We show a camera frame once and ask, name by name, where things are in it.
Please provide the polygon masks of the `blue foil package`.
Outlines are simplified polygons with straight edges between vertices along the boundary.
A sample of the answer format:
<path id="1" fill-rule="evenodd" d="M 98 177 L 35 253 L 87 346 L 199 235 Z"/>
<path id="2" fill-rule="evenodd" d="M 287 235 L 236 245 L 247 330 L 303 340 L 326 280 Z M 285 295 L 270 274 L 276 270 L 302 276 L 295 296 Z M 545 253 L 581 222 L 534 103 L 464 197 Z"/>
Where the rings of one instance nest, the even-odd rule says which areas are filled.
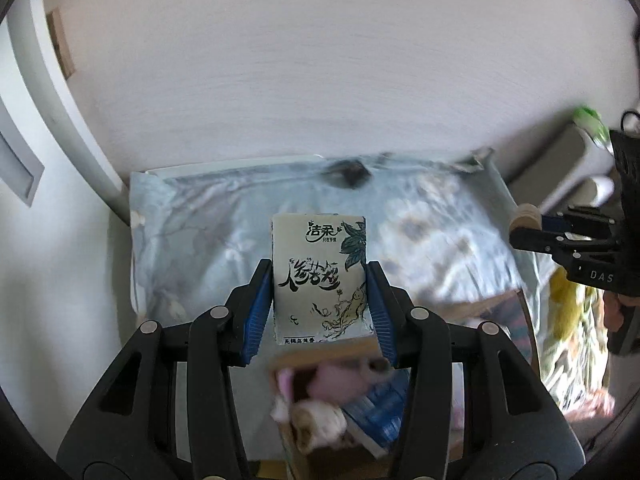
<path id="1" fill-rule="evenodd" d="M 408 376 L 396 375 L 342 407 L 348 433 L 375 458 L 387 455 L 399 438 L 408 388 Z"/>

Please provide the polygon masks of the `white tissue pack black calligraphy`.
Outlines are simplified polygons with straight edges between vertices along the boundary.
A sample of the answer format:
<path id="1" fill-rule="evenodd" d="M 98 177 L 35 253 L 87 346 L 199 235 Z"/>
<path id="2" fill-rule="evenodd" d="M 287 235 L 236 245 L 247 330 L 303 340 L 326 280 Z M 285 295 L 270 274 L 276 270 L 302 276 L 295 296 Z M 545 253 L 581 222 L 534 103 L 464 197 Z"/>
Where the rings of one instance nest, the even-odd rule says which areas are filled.
<path id="1" fill-rule="evenodd" d="M 276 214 L 271 237 L 279 344 L 320 344 L 373 334 L 364 270 L 365 218 Z"/>

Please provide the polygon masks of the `yellow floral bedding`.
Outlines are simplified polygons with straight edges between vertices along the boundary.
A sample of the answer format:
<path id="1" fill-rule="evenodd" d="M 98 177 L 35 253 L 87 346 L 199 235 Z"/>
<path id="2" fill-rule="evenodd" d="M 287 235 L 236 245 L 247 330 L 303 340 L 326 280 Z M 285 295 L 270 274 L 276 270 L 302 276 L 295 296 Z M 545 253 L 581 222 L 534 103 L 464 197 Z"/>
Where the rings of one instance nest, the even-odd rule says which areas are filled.
<path id="1" fill-rule="evenodd" d="M 603 292 L 569 281 L 563 268 L 551 275 L 548 292 L 538 338 L 542 383 L 570 422 L 612 416 Z"/>

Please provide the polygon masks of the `white spotted rolled cloth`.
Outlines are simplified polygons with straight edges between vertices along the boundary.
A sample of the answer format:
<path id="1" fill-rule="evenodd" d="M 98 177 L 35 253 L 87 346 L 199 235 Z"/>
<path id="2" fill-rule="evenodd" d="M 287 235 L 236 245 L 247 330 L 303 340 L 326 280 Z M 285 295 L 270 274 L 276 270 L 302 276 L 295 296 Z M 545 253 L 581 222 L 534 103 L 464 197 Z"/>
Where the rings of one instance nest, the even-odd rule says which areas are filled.
<path id="1" fill-rule="evenodd" d="M 288 403 L 282 396 L 277 396 L 271 417 L 275 422 L 293 428 L 296 448 L 304 455 L 337 444 L 347 430 L 343 411 L 322 400 Z"/>

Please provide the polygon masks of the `black round cap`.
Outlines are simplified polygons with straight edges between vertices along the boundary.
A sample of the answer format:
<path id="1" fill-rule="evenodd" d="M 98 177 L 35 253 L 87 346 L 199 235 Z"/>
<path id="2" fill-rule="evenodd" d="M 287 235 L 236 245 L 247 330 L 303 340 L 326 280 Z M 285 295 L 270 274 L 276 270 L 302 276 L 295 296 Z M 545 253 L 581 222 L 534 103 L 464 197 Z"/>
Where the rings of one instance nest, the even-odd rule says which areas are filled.
<path id="1" fill-rule="evenodd" d="M 322 179 L 334 188 L 356 190 L 366 185 L 372 178 L 371 171 L 359 159 L 342 159 L 322 172 Z"/>

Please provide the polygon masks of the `pink fluffy towel roll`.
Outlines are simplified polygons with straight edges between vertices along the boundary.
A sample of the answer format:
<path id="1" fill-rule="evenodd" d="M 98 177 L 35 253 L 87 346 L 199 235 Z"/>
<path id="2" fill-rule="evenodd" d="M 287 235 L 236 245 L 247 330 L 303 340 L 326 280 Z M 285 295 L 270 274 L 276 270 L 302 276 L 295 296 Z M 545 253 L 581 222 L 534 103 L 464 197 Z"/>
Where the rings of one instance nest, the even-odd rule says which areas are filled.
<path id="1" fill-rule="evenodd" d="M 277 392 L 291 403 L 319 400 L 337 406 L 364 396 L 390 377 L 377 360 L 322 361 L 312 367 L 282 368 L 276 373 Z"/>

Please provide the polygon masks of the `brown cardboard box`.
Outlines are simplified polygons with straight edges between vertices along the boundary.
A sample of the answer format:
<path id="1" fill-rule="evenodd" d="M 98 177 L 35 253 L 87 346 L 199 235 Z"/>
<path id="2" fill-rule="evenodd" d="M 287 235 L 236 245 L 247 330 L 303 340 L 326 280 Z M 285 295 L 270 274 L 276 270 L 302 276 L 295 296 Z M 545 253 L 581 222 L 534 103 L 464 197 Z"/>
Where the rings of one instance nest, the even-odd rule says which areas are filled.
<path id="1" fill-rule="evenodd" d="M 494 322 L 514 339 L 516 348 L 525 354 L 525 359 L 529 364 L 534 363 L 534 371 L 539 375 L 539 365 L 536 362 L 536 351 L 534 350 L 535 338 L 532 339 L 532 330 L 529 328 L 528 304 L 521 289 L 509 290 L 501 295 L 472 304 L 453 304 L 437 313 L 443 313 L 445 321 L 454 322 L 455 326 L 469 327 L 473 330 L 483 322 Z M 383 365 L 390 369 L 390 377 L 385 382 L 389 382 L 400 374 L 410 378 L 408 368 L 394 370 L 390 363 L 383 358 L 378 341 L 373 335 L 330 342 L 329 344 L 310 344 L 309 346 L 281 350 L 270 359 L 267 368 L 273 404 L 277 396 L 282 396 L 277 392 L 276 373 L 287 367 L 303 368 L 312 367 L 322 361 L 367 359 L 377 360 L 376 367 L 379 370 Z M 449 433 L 450 460 L 462 458 L 466 396 L 463 364 L 454 363 L 452 364 Z M 337 444 L 327 448 L 317 448 L 314 452 L 304 455 L 296 448 L 293 428 L 289 424 L 274 423 L 278 427 L 284 449 L 284 464 L 288 468 L 286 474 L 289 479 L 373 479 L 378 476 L 386 476 L 398 443 L 397 440 L 387 455 L 375 458 L 362 445 L 358 444 L 346 430 Z"/>

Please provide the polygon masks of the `floral light blue tablecloth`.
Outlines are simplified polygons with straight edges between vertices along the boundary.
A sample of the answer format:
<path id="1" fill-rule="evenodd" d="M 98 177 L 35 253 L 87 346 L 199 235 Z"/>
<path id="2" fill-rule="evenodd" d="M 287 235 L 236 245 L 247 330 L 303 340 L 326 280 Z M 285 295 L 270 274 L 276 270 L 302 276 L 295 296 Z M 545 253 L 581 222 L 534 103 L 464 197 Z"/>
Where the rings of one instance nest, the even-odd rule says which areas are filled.
<path id="1" fill-rule="evenodd" d="M 137 310 L 189 322 L 245 284 L 271 252 L 280 212 L 360 214 L 367 255 L 416 304 L 450 307 L 519 289 L 536 334 L 540 267 L 508 243 L 515 204 L 489 156 L 461 162 L 378 155 L 350 186 L 333 160 L 136 172 L 129 205 Z"/>

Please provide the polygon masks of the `brown sponge ball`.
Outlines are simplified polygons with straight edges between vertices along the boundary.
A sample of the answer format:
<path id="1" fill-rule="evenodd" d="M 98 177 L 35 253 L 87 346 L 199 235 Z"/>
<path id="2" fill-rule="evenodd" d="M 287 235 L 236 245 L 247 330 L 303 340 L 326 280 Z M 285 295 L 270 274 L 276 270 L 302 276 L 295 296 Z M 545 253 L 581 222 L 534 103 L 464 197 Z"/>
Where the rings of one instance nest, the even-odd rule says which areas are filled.
<path id="1" fill-rule="evenodd" d="M 510 221 L 509 232 L 518 229 L 542 230 L 542 214 L 540 210 L 532 204 L 518 205 Z"/>

